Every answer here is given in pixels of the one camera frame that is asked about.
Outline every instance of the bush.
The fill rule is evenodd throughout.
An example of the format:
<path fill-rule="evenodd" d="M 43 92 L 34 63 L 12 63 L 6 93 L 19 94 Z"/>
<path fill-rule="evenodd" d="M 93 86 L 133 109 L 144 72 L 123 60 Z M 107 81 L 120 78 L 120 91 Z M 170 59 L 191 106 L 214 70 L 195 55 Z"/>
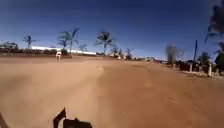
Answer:
<path fill-rule="evenodd" d="M 68 51 L 66 49 L 61 49 L 61 54 L 64 56 L 68 55 Z"/>

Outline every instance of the dirt road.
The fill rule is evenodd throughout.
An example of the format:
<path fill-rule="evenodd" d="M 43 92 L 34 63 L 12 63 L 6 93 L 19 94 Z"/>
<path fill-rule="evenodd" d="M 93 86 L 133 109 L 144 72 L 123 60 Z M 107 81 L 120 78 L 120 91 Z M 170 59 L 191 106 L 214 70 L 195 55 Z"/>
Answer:
<path fill-rule="evenodd" d="M 97 128 L 224 127 L 221 81 L 159 64 L 10 60 L 0 71 L 0 112 L 11 128 L 52 127 L 63 107 Z"/>
<path fill-rule="evenodd" d="M 100 88 L 116 128 L 223 128 L 224 90 L 213 79 L 187 77 L 158 64 L 105 68 Z"/>

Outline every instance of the white building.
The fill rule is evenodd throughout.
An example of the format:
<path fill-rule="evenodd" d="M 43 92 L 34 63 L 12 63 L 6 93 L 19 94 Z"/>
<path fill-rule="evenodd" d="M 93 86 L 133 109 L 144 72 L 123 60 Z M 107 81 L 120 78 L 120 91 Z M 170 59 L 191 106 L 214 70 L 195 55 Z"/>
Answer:
<path fill-rule="evenodd" d="M 57 51 L 60 51 L 61 48 L 50 48 L 50 47 L 41 47 L 41 46 L 31 46 L 31 49 L 36 49 L 36 50 L 52 50 L 52 49 L 56 49 Z M 72 50 L 72 53 L 83 53 L 83 54 L 87 54 L 87 55 L 96 55 L 96 52 L 82 52 L 79 50 Z"/>

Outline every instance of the sky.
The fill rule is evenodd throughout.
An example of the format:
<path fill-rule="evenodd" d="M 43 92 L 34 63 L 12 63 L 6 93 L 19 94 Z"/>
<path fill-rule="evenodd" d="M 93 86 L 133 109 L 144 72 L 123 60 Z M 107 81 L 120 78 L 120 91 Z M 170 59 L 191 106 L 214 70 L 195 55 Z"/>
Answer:
<path fill-rule="evenodd" d="M 136 57 L 165 59 L 168 44 L 193 59 L 195 41 L 198 55 L 210 56 L 218 46 L 205 44 L 212 7 L 219 0 L 1 0 L 0 42 L 11 41 L 20 47 L 32 36 L 34 46 L 56 46 L 62 31 L 80 28 L 76 39 L 88 51 L 102 52 L 95 46 L 97 33 L 109 31 L 116 44 L 132 48 Z"/>

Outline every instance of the pole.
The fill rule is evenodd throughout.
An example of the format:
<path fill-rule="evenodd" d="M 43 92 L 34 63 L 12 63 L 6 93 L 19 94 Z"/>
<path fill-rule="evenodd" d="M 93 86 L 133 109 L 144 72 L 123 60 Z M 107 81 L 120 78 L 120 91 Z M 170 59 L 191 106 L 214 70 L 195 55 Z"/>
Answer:
<path fill-rule="evenodd" d="M 198 50 L 198 41 L 196 40 L 194 47 L 194 62 L 196 61 L 197 50 Z"/>

